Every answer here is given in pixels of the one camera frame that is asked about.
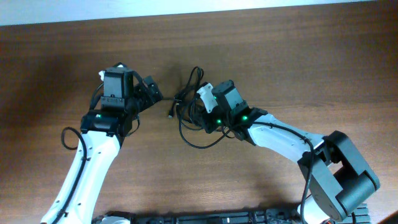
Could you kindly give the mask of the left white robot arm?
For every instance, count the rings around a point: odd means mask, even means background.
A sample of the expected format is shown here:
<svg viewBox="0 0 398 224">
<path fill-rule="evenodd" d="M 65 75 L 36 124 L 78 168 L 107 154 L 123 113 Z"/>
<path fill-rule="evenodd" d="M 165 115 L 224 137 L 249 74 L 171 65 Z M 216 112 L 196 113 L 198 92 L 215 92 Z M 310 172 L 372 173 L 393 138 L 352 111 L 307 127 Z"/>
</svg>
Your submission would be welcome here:
<svg viewBox="0 0 398 224">
<path fill-rule="evenodd" d="M 99 72 L 89 109 L 76 134 L 78 145 L 72 165 L 42 223 L 90 223 L 104 179 L 126 137 L 135 129 L 140 112 L 163 99 L 151 76 L 141 77 L 122 63 Z"/>
</svg>

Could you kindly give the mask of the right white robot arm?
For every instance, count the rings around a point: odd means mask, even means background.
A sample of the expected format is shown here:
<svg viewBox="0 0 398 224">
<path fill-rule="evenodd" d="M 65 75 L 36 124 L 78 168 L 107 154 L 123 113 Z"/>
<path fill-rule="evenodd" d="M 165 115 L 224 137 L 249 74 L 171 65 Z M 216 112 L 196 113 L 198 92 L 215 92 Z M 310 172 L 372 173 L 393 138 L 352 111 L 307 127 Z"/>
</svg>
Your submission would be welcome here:
<svg viewBox="0 0 398 224">
<path fill-rule="evenodd" d="M 198 119 L 210 134 L 232 132 L 240 141 L 270 149 L 298 164 L 305 179 L 297 213 L 302 223 L 342 222 L 381 186 L 352 140 L 341 131 L 315 134 L 250 107 L 233 81 L 204 83 L 196 91 L 204 108 Z"/>
</svg>

